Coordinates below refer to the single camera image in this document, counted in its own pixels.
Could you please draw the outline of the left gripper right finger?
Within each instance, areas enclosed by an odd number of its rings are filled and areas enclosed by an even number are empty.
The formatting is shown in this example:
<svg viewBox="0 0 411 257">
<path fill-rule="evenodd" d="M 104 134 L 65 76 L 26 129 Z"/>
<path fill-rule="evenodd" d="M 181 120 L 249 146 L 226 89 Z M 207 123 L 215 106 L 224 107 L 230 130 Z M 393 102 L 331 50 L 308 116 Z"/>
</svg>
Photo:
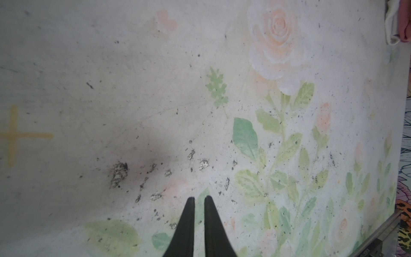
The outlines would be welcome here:
<svg viewBox="0 0 411 257">
<path fill-rule="evenodd" d="M 237 257 L 211 196 L 204 200 L 204 242 L 206 257 Z"/>
</svg>

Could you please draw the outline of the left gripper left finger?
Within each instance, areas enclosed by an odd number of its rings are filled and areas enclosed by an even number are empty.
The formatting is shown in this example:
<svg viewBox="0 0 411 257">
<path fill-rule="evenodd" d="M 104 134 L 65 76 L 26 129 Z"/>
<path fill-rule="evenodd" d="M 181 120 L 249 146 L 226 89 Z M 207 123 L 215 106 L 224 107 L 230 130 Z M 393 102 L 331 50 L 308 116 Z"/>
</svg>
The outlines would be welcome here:
<svg viewBox="0 0 411 257">
<path fill-rule="evenodd" d="M 164 257 L 193 257 L 195 198 L 189 197 Z"/>
</svg>

